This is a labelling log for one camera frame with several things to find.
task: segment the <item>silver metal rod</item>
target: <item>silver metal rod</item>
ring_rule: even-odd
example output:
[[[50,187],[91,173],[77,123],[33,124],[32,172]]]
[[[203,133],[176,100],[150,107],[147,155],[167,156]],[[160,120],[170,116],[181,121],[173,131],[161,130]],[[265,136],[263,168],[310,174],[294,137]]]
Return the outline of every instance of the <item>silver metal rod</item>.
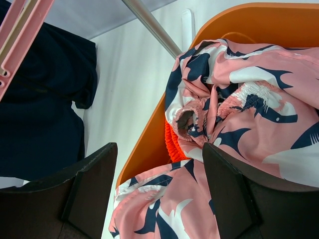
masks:
[[[171,39],[168,33],[155,19],[152,13],[142,3],[141,0],[122,0],[125,5],[135,14],[135,16],[143,23],[143,25],[151,32],[151,34],[160,42],[160,44],[176,58],[181,50]]]

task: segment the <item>orange knitted fabric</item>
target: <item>orange knitted fabric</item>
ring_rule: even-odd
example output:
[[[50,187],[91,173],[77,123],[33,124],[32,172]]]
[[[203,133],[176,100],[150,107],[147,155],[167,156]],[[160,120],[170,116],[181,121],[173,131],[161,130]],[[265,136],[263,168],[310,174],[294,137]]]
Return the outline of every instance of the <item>orange knitted fabric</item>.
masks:
[[[178,144],[178,136],[170,124],[165,120],[165,143],[168,154],[173,163],[188,159]]]

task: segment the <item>dark navy garment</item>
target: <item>dark navy garment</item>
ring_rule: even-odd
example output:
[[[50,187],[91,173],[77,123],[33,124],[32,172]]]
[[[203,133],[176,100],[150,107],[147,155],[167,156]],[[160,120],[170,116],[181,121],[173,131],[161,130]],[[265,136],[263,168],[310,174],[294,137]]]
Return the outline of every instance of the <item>dark navy garment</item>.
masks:
[[[9,6],[0,0],[1,21]],[[42,26],[0,102],[0,176],[35,180],[84,158],[84,125],[71,104],[91,106],[95,68],[93,42]]]

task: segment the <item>pink patterned fabric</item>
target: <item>pink patterned fabric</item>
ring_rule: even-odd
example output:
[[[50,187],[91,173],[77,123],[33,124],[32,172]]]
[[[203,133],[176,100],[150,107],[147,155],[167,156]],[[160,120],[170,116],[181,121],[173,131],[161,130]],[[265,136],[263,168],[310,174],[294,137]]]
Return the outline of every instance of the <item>pink patterned fabric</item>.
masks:
[[[319,187],[319,48],[203,41],[178,56],[165,116],[187,157],[115,193],[116,239],[218,239],[202,147]]]

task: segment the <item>orange plastic container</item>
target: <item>orange plastic container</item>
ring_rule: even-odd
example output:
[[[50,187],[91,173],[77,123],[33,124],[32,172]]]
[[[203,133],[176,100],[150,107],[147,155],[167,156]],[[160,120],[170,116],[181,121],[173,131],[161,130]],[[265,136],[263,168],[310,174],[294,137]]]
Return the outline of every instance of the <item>orange plastic container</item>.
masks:
[[[243,4],[225,10],[208,21],[198,32],[191,48],[202,40],[217,38],[238,43],[318,47],[318,22],[319,4]],[[117,186],[139,173],[169,162],[164,139],[164,97],[165,94],[122,169]]]

